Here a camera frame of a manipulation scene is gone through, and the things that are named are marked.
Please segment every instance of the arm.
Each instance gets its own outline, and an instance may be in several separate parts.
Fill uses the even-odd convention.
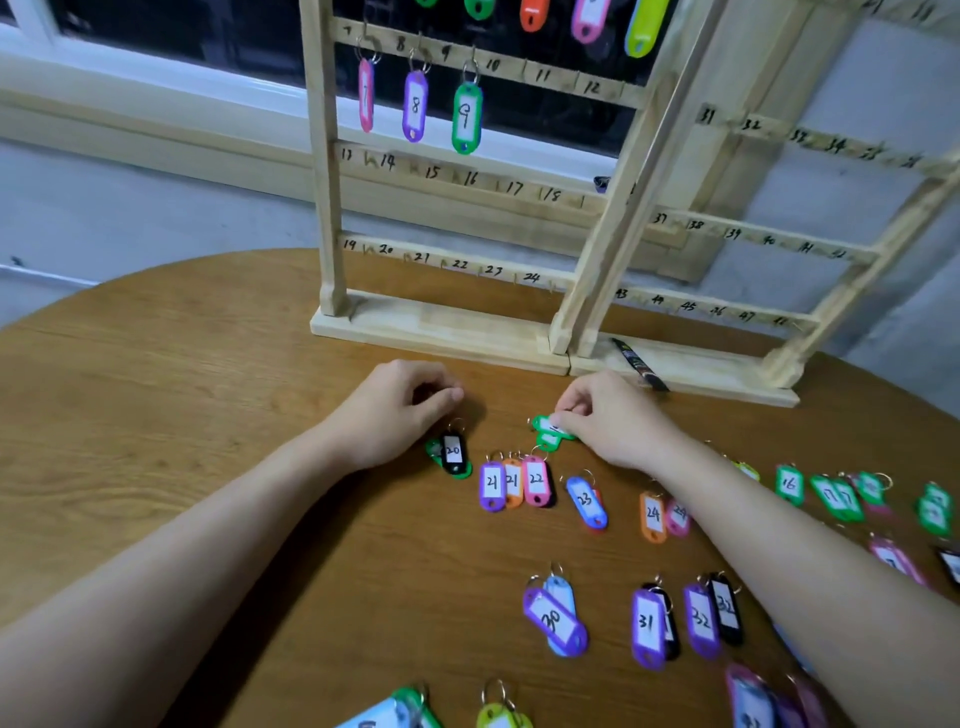
[[[412,405],[421,384],[439,389]],[[381,364],[324,422],[0,633],[0,725],[156,725],[303,514],[464,396]]]
[[[551,422],[682,502],[858,725],[960,715],[960,610],[681,432],[611,372],[574,381]]]

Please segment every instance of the dark window glass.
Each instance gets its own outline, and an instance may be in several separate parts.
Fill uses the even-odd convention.
[[[589,47],[570,34],[575,0],[552,0],[543,28],[520,27],[520,0],[497,0],[486,21],[471,18],[463,0],[437,0],[433,8],[415,0],[333,0],[338,16],[367,20],[415,36],[448,40],[508,56],[644,85],[662,43],[676,0],[672,0],[657,46],[643,59],[623,52],[623,39],[642,0],[612,0],[607,27]],[[300,13],[296,0],[53,0],[61,29],[73,36],[235,70],[303,86]],[[354,49],[337,45],[337,88],[356,98]],[[401,56],[384,54],[376,67],[376,101],[399,108],[409,70]],[[434,66],[429,113],[452,116],[459,69]],[[517,133],[615,156],[630,125],[632,109],[580,96],[482,77],[485,129]]]

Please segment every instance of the purple key tag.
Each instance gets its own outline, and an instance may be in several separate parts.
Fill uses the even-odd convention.
[[[411,70],[407,74],[407,81],[403,85],[403,136],[407,141],[415,144],[423,139],[423,130],[426,127],[426,98],[429,87],[426,82],[425,71],[430,66],[426,63],[422,71]]]
[[[507,507],[507,471],[503,463],[489,460],[480,466],[480,507],[496,513]]]
[[[666,615],[663,601],[648,589],[634,592],[634,659],[647,669],[666,664]]]
[[[777,728],[777,713],[763,681],[737,663],[727,667],[727,690],[733,707],[733,725]]]
[[[523,593],[523,614],[567,657],[586,651],[586,627],[543,589],[528,589]]]
[[[701,657],[713,660],[720,655],[720,634],[713,600],[699,584],[690,584],[684,587],[684,602],[690,646]]]
[[[370,133],[373,129],[373,63],[360,59],[357,98],[360,101],[360,128]]]
[[[671,536],[683,538],[690,533],[690,514],[675,498],[666,506],[666,529]]]

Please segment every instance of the wood grain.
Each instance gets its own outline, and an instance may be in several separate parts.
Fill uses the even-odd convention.
[[[548,323],[559,296],[403,263],[348,257],[348,284]],[[118,279],[0,331],[0,623],[7,623],[212,493],[317,422],[395,353],[313,336],[317,255],[309,250],[199,258]],[[750,355],[765,337],[615,307],[604,330]],[[568,379],[449,361],[469,392],[474,461],[528,449],[526,419],[549,411]],[[805,473],[889,473],[889,528],[929,578],[949,585],[911,504],[928,479],[956,497],[960,423],[847,364],[809,363],[794,410],[671,395],[667,412],[695,437],[770,481],[781,462]],[[779,690],[794,664],[745,593],[747,643],[707,662],[684,643],[663,673],[629,648],[630,594],[655,573],[679,597],[726,565],[696,526],[651,546],[638,532],[639,473],[578,443],[549,460],[555,477],[589,468],[611,514],[588,532],[569,499],[552,510],[488,514],[472,481],[414,449],[355,476],[314,508],[277,556],[169,715],[176,726],[329,726],[400,685],[426,680],[446,726],[472,725],[483,682],[502,677],[544,728],[730,720],[722,679],[738,658]],[[824,519],[807,499],[804,509]],[[520,613],[532,573],[563,564],[590,631],[563,660]],[[835,718],[844,719],[828,704]]]

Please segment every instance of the wooden base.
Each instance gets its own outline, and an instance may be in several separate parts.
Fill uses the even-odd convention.
[[[348,298],[348,315],[324,316],[318,309],[310,330],[318,336],[534,372],[570,371],[566,354],[550,353],[547,324],[362,291],[350,290]]]
[[[591,358],[571,356],[570,373],[579,376],[613,369],[623,376],[636,377],[636,372],[627,364],[610,337],[610,334],[600,333]],[[617,335],[616,338],[625,341],[675,392],[778,407],[793,407],[800,401],[793,390],[779,389],[763,380],[760,375],[762,359],[758,357],[664,344],[631,336]]]

